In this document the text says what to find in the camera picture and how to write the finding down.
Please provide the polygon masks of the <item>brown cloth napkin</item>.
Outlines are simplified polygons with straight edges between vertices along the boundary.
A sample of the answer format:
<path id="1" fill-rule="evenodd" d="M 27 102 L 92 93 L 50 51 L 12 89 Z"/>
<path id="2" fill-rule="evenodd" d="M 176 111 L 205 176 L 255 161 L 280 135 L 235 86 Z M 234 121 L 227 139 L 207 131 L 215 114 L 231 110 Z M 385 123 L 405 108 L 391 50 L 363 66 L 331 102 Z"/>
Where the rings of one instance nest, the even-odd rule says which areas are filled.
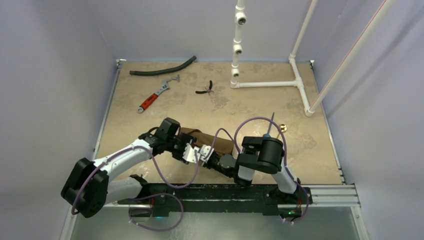
<path id="1" fill-rule="evenodd" d="M 182 127 L 180 130 L 182 133 L 188 134 L 196 138 L 194 145 L 201 148 L 203 145 L 212 146 L 214 135 L 203 133 L 199 129 Z M 231 140 L 217 137 L 214 142 L 214 151 L 220 156 L 224 154 L 232 154 L 234 150 L 234 144 Z"/>

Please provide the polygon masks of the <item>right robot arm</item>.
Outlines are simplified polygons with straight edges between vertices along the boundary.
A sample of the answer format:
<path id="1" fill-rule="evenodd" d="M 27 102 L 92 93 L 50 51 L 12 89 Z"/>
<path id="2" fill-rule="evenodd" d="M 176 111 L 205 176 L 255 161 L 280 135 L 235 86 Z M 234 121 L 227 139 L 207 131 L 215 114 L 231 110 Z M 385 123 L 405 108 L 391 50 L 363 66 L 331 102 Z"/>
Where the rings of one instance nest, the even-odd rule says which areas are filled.
<path id="1" fill-rule="evenodd" d="M 246 136 L 243 138 L 242 151 L 237 158 L 231 154 L 218 155 L 213 151 L 203 166 L 233 179 L 241 187 L 252 184 L 255 171 L 270 174 L 277 184 L 277 189 L 268 195 L 292 204 L 300 198 L 301 192 L 298 179 L 283 169 L 285 156 L 283 146 L 283 142 L 277 138 Z"/>

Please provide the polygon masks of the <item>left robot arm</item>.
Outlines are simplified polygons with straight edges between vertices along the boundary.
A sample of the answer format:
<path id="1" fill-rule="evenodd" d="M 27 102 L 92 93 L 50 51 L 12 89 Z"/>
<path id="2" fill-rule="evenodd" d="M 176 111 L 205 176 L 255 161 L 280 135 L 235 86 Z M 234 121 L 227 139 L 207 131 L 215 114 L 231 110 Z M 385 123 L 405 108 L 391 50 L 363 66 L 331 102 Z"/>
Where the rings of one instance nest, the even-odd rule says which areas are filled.
<path id="1" fill-rule="evenodd" d="M 128 146 L 102 158 L 82 158 L 73 167 L 66 180 L 61 197 L 71 205 L 73 215 L 94 216 L 105 204 L 131 199 L 138 205 L 146 203 L 149 191 L 147 181 L 132 175 L 123 180 L 116 178 L 133 166 L 153 160 L 164 152 L 185 163 L 187 147 L 193 147 L 196 137 L 180 131 L 180 123 L 165 118 L 160 126 L 142 133 Z"/>

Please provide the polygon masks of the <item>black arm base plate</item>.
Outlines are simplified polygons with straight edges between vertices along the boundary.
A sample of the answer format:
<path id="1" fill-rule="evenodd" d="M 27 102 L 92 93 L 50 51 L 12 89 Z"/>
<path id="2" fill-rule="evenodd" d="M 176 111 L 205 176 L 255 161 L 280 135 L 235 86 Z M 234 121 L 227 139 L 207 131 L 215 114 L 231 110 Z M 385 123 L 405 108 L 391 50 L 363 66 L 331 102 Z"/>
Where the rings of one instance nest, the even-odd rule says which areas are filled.
<path id="1" fill-rule="evenodd" d="M 169 213 L 258 213 L 264 216 L 298 218 L 307 204 L 313 203 L 308 187 L 297 187 L 294 193 L 283 193 L 275 184 L 191 184 L 174 189 L 164 183 L 148 183 L 135 199 L 124 199 L 119 205 L 145 205 L 154 217 Z"/>

